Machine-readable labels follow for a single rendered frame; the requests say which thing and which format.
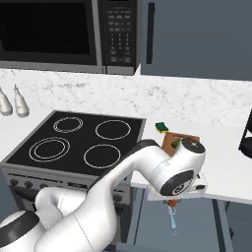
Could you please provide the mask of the blue-grey wall cupboard door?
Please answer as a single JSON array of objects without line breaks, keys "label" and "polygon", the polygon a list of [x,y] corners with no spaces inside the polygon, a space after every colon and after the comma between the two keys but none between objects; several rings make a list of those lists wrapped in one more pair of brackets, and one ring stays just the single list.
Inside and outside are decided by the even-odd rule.
[{"label": "blue-grey wall cupboard door", "polygon": [[[150,2],[156,10],[147,64]],[[252,0],[143,0],[141,73],[252,81]]]}]

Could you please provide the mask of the black countertop appliance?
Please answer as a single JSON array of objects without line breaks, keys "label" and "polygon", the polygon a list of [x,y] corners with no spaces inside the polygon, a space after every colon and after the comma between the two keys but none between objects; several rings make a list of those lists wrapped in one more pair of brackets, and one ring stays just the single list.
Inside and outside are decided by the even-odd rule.
[{"label": "black countertop appliance", "polygon": [[248,158],[252,158],[252,110],[250,111],[238,149]]}]

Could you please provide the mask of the black hob stove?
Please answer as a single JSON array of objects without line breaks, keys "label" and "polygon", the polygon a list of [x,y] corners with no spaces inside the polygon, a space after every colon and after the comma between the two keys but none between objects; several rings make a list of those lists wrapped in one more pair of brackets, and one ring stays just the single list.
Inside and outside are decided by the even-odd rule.
[{"label": "black hob stove", "polygon": [[35,209],[41,183],[87,191],[142,139],[145,123],[144,118],[52,111],[0,162],[18,209]]}]

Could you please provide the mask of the white bottle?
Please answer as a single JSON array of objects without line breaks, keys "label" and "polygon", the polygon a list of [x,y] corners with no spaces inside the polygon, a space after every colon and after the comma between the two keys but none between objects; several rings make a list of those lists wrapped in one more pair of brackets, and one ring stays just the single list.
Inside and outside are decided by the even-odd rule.
[{"label": "white bottle", "polygon": [[28,107],[24,97],[21,95],[21,93],[17,87],[14,87],[14,92],[15,92],[16,113],[20,117],[27,117],[30,114],[30,110],[29,110],[29,107]]},{"label": "white bottle", "polygon": [[8,100],[7,96],[0,88],[0,113],[4,116],[9,116],[13,113],[13,106]]}]

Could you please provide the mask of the blue-grey base cupboard door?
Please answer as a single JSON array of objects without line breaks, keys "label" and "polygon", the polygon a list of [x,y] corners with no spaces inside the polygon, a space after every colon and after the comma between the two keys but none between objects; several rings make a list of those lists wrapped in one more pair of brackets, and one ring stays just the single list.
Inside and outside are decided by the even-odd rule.
[{"label": "blue-grey base cupboard door", "polygon": [[144,189],[133,190],[128,243],[134,252],[220,252],[210,200],[183,200],[175,209],[176,235],[167,204],[148,201]]},{"label": "blue-grey base cupboard door", "polygon": [[228,202],[225,206],[234,252],[252,252],[252,205]]}]

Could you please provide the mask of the black and grey microwave oven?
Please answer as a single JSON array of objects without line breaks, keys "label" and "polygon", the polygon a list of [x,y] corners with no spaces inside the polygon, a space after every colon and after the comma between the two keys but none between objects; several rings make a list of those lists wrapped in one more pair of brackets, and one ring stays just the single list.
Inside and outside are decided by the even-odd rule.
[{"label": "black and grey microwave oven", "polygon": [[0,68],[133,75],[141,0],[0,0]]}]

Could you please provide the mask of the green avocado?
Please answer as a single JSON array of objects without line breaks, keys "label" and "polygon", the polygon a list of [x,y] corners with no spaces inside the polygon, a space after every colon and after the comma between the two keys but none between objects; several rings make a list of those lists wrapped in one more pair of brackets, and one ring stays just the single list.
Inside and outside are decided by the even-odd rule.
[{"label": "green avocado", "polygon": [[176,139],[175,141],[173,141],[172,143],[171,143],[171,146],[172,146],[172,148],[173,149],[176,149],[177,148],[177,146],[181,143],[181,142],[183,142],[183,138],[178,138],[178,139]]}]

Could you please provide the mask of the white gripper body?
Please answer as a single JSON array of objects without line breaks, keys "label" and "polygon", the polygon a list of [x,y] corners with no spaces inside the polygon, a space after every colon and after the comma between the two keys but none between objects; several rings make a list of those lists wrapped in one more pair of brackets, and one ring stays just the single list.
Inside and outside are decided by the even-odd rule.
[{"label": "white gripper body", "polygon": [[195,199],[202,198],[205,195],[206,189],[192,190],[183,192],[176,196],[162,196],[152,186],[148,186],[146,189],[146,197],[148,201],[169,201],[169,200],[183,200],[183,199]]}]

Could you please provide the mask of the green and yellow sponge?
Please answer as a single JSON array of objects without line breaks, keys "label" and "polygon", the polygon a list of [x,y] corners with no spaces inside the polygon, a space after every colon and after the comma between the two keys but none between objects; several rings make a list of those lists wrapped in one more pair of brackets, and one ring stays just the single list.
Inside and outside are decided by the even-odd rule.
[{"label": "green and yellow sponge", "polygon": [[165,126],[165,124],[163,122],[157,122],[156,123],[156,129],[161,134],[164,134],[164,133],[166,133],[168,131],[168,128]]}]

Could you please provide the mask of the light blue peeler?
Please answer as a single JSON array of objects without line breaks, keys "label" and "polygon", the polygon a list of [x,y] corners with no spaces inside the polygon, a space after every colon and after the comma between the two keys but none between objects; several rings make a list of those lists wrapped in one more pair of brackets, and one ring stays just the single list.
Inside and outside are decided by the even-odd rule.
[{"label": "light blue peeler", "polygon": [[169,213],[171,232],[173,235],[176,235],[177,230],[176,230],[176,222],[175,222],[175,218],[174,218],[174,216],[176,215],[176,209],[175,209],[176,201],[169,200],[167,205],[168,205],[168,213]]}]

